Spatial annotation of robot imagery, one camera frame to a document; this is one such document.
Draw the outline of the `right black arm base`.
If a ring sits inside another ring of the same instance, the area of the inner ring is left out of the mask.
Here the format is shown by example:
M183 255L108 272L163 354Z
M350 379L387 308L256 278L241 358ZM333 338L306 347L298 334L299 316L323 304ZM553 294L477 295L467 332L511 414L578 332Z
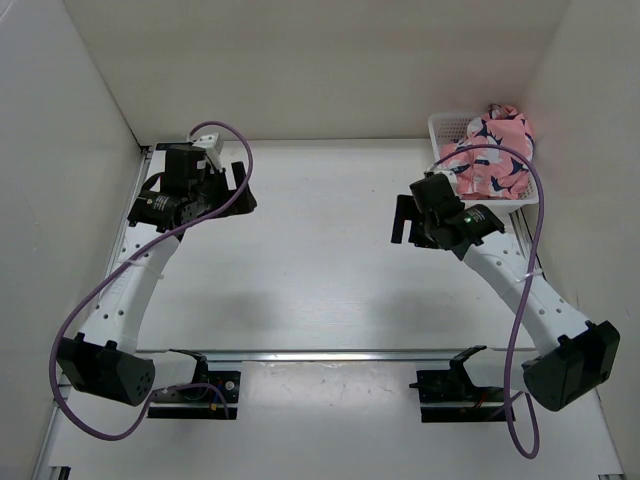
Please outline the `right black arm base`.
M418 392L423 424L504 422L504 353L470 347L446 368L423 368L409 387Z

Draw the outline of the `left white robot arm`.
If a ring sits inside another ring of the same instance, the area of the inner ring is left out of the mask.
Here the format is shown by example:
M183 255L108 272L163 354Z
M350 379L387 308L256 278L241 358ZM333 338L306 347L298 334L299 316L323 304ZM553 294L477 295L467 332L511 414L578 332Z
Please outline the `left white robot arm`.
M51 374L63 374L75 390L129 406L166 387L175 386L188 400L208 392L210 377L199 369L197 355L138 355L142 320L189 229L257 206L249 187L252 158L224 168L210 141L173 144L162 152L163 169L144 181L133 200L113 272L81 303L92 312L73 337L57 334L50 357Z

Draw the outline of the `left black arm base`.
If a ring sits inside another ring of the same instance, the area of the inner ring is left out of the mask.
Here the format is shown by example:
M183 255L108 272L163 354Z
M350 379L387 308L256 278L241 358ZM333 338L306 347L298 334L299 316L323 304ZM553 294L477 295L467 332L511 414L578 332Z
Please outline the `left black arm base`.
M229 366L217 367L206 355L189 350L169 350L180 361L177 380L166 387L154 386L147 410L149 419L236 420L241 391L241 372Z

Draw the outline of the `pink shark print shorts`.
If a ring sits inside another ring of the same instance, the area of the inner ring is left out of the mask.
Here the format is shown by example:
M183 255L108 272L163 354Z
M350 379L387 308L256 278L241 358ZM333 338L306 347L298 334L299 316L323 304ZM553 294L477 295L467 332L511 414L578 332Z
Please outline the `pink shark print shorts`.
M492 104L468 123L460 140L440 147L446 160L439 167L455 174L462 198L517 200L528 186L528 168L505 148L531 161L533 132L516 107Z

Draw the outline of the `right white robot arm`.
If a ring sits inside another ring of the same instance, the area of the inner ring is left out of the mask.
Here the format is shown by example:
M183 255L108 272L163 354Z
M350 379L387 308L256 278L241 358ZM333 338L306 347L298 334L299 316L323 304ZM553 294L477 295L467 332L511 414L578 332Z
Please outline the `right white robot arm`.
M410 190L396 199L392 243L453 253L522 316L536 349L508 354L479 345L457 354L449 363L455 396L508 387L557 412L609 379L620 343L610 322L592 322L529 270L515 235L487 206L466 206L446 175L430 174Z

